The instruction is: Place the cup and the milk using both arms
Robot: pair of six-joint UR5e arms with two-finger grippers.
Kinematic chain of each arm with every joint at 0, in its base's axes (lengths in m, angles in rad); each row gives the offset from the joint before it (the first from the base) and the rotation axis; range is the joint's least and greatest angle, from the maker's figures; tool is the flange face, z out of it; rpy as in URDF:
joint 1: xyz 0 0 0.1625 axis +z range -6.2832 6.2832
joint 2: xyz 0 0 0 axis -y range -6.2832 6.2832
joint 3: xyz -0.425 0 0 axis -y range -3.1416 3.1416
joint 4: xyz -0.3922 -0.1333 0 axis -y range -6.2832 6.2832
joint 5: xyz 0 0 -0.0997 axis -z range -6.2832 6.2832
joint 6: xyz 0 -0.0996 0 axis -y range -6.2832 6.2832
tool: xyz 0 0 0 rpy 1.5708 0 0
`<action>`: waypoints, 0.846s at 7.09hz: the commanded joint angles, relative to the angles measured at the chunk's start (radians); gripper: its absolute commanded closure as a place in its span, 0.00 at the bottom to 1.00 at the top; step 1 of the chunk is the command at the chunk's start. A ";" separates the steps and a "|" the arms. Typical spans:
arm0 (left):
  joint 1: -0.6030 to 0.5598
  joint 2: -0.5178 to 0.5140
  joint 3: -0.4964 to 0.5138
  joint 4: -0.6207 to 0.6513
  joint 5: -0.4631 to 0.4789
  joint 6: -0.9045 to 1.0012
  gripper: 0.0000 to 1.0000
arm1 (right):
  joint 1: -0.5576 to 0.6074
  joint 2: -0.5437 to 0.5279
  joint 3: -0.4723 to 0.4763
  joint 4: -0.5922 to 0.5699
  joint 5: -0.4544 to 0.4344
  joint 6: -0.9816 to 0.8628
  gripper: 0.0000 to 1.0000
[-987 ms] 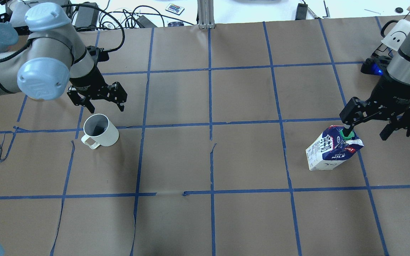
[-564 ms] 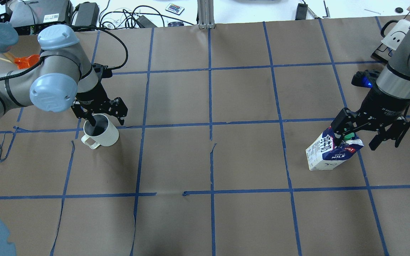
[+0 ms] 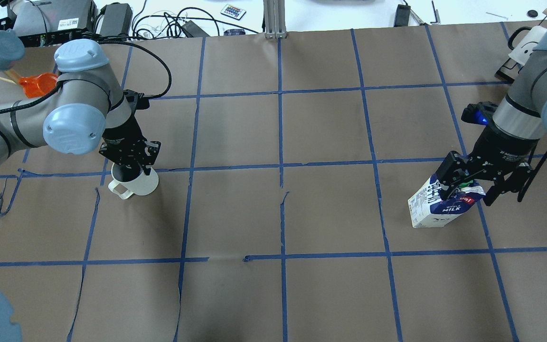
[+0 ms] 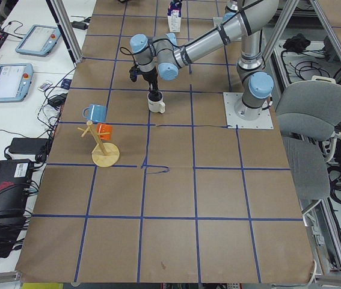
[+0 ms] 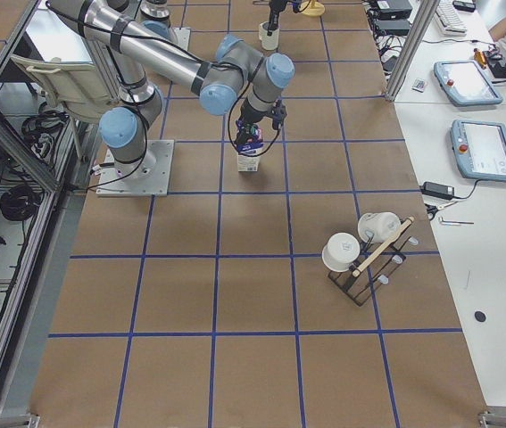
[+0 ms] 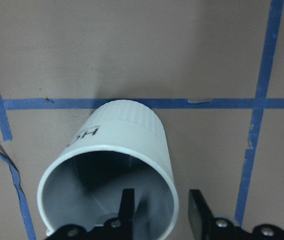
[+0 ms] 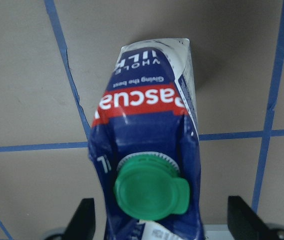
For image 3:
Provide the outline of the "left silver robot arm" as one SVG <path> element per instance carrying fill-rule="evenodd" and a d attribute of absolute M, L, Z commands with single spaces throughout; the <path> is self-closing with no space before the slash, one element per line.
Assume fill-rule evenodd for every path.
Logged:
<path fill-rule="evenodd" d="M 16 152 L 46 145 L 63 154 L 98 150 L 113 163 L 112 193 L 128 199 L 154 192 L 161 143 L 148 141 L 135 118 L 152 96 L 122 89 L 97 41 L 66 42 L 54 59 L 59 75 L 52 90 L 0 104 L 0 165 Z"/>

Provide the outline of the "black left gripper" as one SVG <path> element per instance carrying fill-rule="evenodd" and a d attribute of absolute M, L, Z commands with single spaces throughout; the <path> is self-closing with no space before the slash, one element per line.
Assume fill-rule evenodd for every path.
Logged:
<path fill-rule="evenodd" d="M 130 117 L 120 126 L 104 130 L 100 149 L 102 156 L 110 160 L 113 177 L 149 176 L 161 148 L 161 142 L 148 141 L 135 119 L 136 110 L 150 107 L 143 93 L 124 90 L 124 99 L 130 106 Z"/>

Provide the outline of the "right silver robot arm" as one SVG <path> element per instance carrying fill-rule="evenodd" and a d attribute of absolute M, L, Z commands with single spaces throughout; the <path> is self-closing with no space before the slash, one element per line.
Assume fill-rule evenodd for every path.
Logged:
<path fill-rule="evenodd" d="M 547 32 L 534 46 L 504 99 L 469 104 L 462 121 L 483 125 L 471 153 L 451 151 L 435 171 L 443 200 L 475 180 L 492 181 L 483 201 L 525 193 L 547 159 Z"/>

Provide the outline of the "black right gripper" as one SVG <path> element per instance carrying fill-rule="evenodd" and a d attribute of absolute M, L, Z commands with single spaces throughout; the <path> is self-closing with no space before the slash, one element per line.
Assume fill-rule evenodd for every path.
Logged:
<path fill-rule="evenodd" d="M 519 192 L 532 172 L 526 158 L 534 147 L 534 139 L 517 138 L 485 126 L 467 157 L 452 150 L 436 169 L 441 199 L 449 199 L 463 185 L 475 180 L 493 182 L 483 198 L 486 206 L 491 206 L 503 193 Z"/>

